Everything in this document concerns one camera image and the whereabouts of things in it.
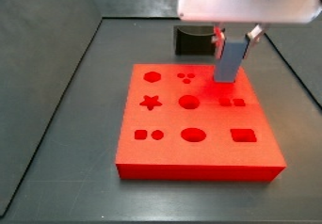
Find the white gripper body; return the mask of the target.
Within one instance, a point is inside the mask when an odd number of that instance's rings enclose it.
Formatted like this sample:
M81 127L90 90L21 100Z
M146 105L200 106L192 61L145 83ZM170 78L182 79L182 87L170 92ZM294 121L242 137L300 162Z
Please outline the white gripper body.
M184 21L306 24L322 13L321 0L180 0Z

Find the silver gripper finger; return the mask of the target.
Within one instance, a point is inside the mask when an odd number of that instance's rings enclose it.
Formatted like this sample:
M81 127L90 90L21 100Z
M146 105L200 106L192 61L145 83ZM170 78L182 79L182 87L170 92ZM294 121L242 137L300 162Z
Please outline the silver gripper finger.
M225 29L222 28L221 24L214 24L213 32L214 36L212 37L212 43L216 47L216 53L214 56L217 59L222 58L224 50L225 50L225 44L226 44L226 34Z
M248 32L248 48L245 52L245 57L249 56L252 48L260 43L261 38L265 36L269 30L269 24L257 24L254 28Z

